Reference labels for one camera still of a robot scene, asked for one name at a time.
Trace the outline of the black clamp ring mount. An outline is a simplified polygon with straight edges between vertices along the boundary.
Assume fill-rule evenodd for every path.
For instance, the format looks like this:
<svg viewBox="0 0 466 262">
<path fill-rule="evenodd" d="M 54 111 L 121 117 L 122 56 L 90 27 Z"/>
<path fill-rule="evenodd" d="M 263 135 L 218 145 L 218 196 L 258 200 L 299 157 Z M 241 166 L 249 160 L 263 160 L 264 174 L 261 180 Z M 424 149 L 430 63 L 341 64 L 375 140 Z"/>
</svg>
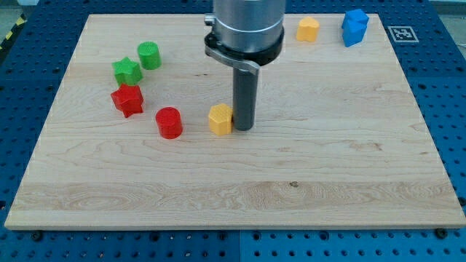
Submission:
<svg viewBox="0 0 466 262">
<path fill-rule="evenodd" d="M 271 63 L 282 48 L 284 15 L 221 16 L 206 14 L 205 54 L 218 62 L 252 74 Z"/>
</svg>

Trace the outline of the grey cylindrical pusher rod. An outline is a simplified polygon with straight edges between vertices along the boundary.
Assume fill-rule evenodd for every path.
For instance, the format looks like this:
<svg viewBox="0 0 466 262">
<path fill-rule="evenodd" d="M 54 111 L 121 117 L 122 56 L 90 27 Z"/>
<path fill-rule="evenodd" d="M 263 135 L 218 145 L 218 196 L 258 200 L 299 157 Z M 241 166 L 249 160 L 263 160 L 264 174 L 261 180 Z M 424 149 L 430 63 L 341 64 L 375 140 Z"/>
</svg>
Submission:
<svg viewBox="0 0 466 262">
<path fill-rule="evenodd" d="M 253 127 L 257 86 L 257 75 L 233 69 L 233 123 L 236 130 L 246 131 Z"/>
</svg>

